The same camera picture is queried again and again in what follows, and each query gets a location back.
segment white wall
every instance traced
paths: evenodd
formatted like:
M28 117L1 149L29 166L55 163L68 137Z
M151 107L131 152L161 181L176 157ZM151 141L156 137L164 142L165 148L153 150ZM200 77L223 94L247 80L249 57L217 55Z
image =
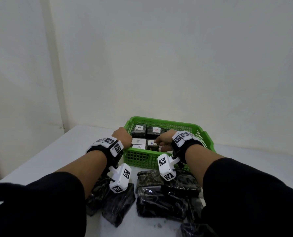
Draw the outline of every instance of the white wall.
M63 133L40 2L0 0L0 178Z
M293 0L50 4L70 128L140 115L293 154Z

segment white tracking module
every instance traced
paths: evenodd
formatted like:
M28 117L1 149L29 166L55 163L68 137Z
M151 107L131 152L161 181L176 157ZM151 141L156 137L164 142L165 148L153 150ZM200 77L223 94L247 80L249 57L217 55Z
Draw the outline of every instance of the white tracking module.
M162 154L157 158L158 168L160 170L160 175L165 180L172 180L176 177L176 171L174 164L178 163L180 159L172 159L168 154Z
M123 163L117 169L109 167L113 173L112 180L110 181L109 188L115 193L121 193L128 188L129 179L131 175L131 168L128 164Z

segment white table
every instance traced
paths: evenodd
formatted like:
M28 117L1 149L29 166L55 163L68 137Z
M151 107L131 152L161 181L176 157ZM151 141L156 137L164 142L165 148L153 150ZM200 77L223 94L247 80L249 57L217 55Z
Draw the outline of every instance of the white table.
M0 182L29 184L79 158L94 141L111 135L113 131L112 129L78 125ZM215 150L221 155L272 174L293 188L292 155L223 145L215 145ZM143 169L133 167L132 170L132 182L136 184L136 174ZM86 236L176 236L179 227L180 223L175 221L138 217L134 204L118 228L106 221L100 213L87 217Z

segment white label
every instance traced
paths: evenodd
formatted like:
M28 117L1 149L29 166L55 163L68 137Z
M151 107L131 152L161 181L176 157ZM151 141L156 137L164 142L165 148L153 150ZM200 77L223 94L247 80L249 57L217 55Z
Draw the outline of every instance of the white label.
M157 145L157 144L154 142L154 140L148 140L147 143L148 143L149 146Z
M133 138L131 144L146 144L146 139Z
M141 150L145 150L146 145L133 145L132 148L137 148Z
M161 128L160 127L153 127L153 132L160 133Z
M143 126L142 125L136 125L134 129L135 130L143 130Z

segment black sleeve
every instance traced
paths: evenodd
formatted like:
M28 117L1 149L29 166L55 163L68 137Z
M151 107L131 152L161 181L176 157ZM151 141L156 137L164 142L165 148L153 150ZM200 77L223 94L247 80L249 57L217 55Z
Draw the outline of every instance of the black sleeve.
M85 193L80 180L55 172L27 186L0 183L0 236L84 236Z
M230 158L213 162L203 179L202 221L219 236L293 236L293 189Z

